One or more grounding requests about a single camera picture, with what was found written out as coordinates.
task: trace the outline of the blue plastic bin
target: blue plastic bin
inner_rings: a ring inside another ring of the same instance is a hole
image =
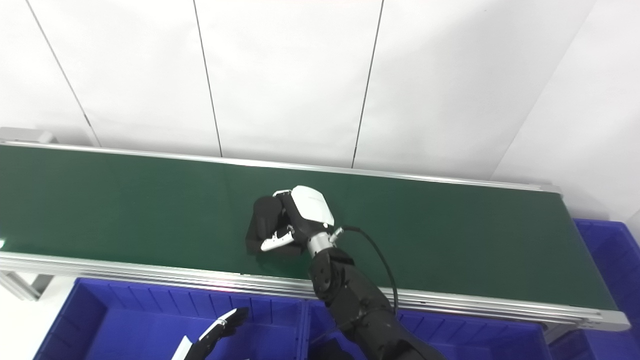
[[[309,312],[311,341],[335,327],[323,303],[311,302]],[[409,331],[441,351],[447,360],[551,360],[542,328],[535,323],[406,310],[400,310],[399,316]],[[355,360],[366,360],[360,348],[339,331],[311,343],[309,356],[331,339]]]
[[[574,331],[551,346],[554,360],[640,360],[640,248],[621,222],[576,219],[600,274],[631,330]]]
[[[78,279],[35,359],[169,360],[184,335],[196,341],[241,306],[250,308],[247,322],[208,360],[306,358],[304,300]]]

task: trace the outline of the robotic arm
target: robotic arm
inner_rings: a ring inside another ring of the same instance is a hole
[[[261,197],[253,205],[246,237],[250,252],[276,251],[312,256],[309,277],[339,329],[370,360],[445,360],[435,348],[408,332],[382,291],[335,246],[342,228],[322,193],[306,186]]]

